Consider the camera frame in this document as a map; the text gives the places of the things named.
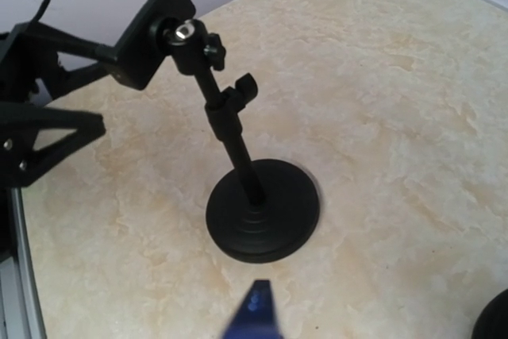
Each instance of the screw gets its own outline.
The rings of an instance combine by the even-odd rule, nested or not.
[[[185,23],[183,23],[180,27],[176,29],[175,35],[179,40],[184,41],[187,40],[189,37],[192,37],[195,31],[196,28],[194,27],[194,24],[192,24],[192,20],[187,20]]]
[[[3,148],[6,151],[10,151],[10,149],[13,147],[13,140],[8,139],[7,141],[3,142]]]

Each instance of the black round object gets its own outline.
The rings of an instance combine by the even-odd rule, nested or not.
[[[256,160],[252,166],[266,199],[251,206],[236,172],[214,188],[206,224],[217,246],[236,260],[262,264],[280,260],[309,239],[319,219],[319,197],[310,177],[281,160]]]
[[[471,339],[508,338],[508,290],[485,307],[473,329]]]

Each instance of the round black base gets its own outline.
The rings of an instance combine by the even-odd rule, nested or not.
[[[206,224],[217,246],[236,260],[262,264],[298,250],[316,228],[319,197],[300,168],[281,160],[256,160],[252,166],[266,194],[251,206],[235,171],[214,188]]]
[[[508,290],[485,307],[475,324],[471,339],[508,338]]]

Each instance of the table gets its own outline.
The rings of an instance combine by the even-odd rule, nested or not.
[[[48,337],[217,338],[254,279],[287,338],[466,338],[508,287],[508,15],[481,0],[236,0],[206,15],[250,71],[254,158],[302,164],[322,216],[294,255],[225,256],[230,169],[191,78],[54,102],[108,133],[24,191]]]

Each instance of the blue pointed object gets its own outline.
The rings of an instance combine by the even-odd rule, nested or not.
[[[257,280],[245,296],[223,339],[281,339],[270,281]]]

